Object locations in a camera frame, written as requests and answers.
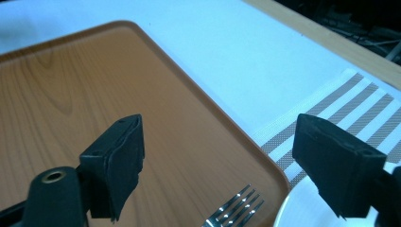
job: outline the wood grain pattern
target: wood grain pattern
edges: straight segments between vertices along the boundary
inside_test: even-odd
[[[401,67],[272,0],[245,0],[352,64],[401,90]]]
[[[128,22],[0,57],[0,209],[25,200],[42,171],[78,166],[130,114],[143,116],[146,160],[114,226],[201,226],[247,183],[266,200],[249,226],[273,224],[289,191],[283,172]]]

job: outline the screw hole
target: screw hole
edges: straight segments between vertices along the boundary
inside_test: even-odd
[[[64,178],[66,175],[66,173],[62,170],[57,170],[57,171],[53,171],[50,172],[48,174],[46,174],[43,178],[42,178],[42,182],[43,183],[54,183],[54,182],[58,182],[59,180],[61,180],[62,178]]]

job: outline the white table surface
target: white table surface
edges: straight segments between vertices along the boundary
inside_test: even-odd
[[[144,29],[251,138],[347,68],[401,100],[242,1],[9,1],[0,4],[0,54],[115,20]]]

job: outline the placemat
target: placemat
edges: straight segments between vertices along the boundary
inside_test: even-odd
[[[387,154],[388,162],[401,163],[400,101],[354,70],[345,70],[339,79],[324,85],[254,136],[284,170],[292,187],[306,176],[292,158],[298,114],[327,119]]]

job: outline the fork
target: fork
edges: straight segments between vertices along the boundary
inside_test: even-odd
[[[255,192],[255,189],[251,190],[250,193],[248,193],[242,200],[239,200],[239,203],[237,203],[234,207],[231,207],[232,205],[235,204],[236,201],[238,201],[239,198],[250,188],[251,185],[248,184],[245,186],[244,189],[239,191],[236,195],[234,195],[229,201],[227,201],[225,204],[223,204],[212,216],[210,216],[201,227],[229,227],[233,226],[236,221],[239,221],[239,219],[242,217],[242,215],[253,205],[253,203],[259,198],[259,194],[253,197],[249,202],[247,202],[253,193]],[[248,222],[248,220],[253,216],[253,214],[259,209],[259,207],[262,205],[264,200],[259,202],[251,211],[248,212],[248,214],[242,218],[242,220],[236,225],[236,226],[244,226],[245,223]],[[235,213],[239,208],[242,207],[242,210],[240,210],[238,213]]]

